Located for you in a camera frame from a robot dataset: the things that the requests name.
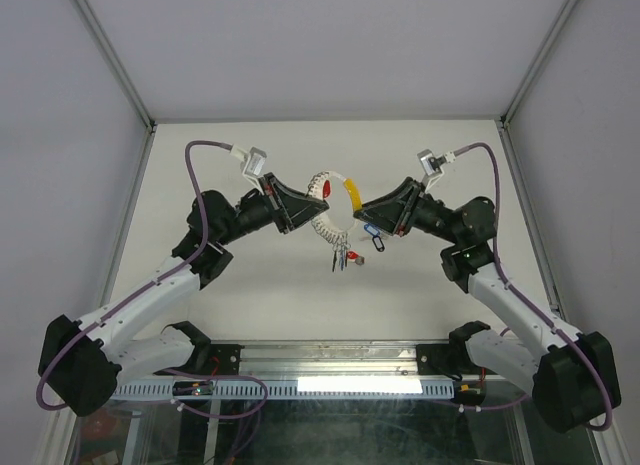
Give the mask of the red tagged key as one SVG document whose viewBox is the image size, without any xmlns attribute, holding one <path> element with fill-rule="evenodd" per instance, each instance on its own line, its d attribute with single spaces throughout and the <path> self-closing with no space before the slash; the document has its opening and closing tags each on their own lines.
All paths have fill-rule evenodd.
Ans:
<svg viewBox="0 0 640 465">
<path fill-rule="evenodd" d="M 346 254 L 346 258 L 349 263 L 362 266 L 365 263 L 365 258 L 353 250 L 349 250 Z"/>
</svg>

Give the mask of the blue tagged key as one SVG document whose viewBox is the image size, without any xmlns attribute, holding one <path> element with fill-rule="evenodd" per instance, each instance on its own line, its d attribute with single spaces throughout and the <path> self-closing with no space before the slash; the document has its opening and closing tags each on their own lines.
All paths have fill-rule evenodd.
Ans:
<svg viewBox="0 0 640 465">
<path fill-rule="evenodd" d="M 370 223 L 366 223 L 363 229 L 371 236 L 380 236 L 382 234 L 381 230 L 378 227 Z"/>
</svg>

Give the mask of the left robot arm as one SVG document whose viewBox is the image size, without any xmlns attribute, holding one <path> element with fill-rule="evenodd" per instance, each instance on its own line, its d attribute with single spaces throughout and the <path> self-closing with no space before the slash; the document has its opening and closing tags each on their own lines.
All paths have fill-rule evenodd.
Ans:
<svg viewBox="0 0 640 465">
<path fill-rule="evenodd" d="M 52 389 L 79 417 L 101 408 L 120 386 L 155 372 L 198 374 L 212 369 L 211 340 L 195 325 L 166 325 L 147 339 L 138 333 L 151 321 L 217 279 L 233 259 L 226 245 L 268 225 L 292 232 L 327 211 L 321 191 L 296 191 L 273 174 L 231 205 L 218 191 L 198 192 L 188 231 L 146 283 L 119 302 L 47 327 L 38 365 L 37 403 Z"/>
</svg>

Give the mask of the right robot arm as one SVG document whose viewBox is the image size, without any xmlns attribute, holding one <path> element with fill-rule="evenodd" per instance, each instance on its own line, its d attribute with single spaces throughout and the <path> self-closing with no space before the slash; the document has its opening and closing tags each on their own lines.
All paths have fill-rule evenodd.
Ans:
<svg viewBox="0 0 640 465">
<path fill-rule="evenodd" d="M 356 219 L 397 236 L 418 229 L 449 242 L 440 253 L 447 279 L 489 308 L 517 337 L 468 323 L 451 332 L 448 363 L 459 372 L 487 368 L 528 395 L 553 430 L 579 425 L 608 430 L 621 403 L 613 350 L 599 332 L 585 334 L 519 291 L 496 251 L 496 207 L 476 197 L 452 210 L 407 178 L 391 193 L 362 205 Z"/>
</svg>

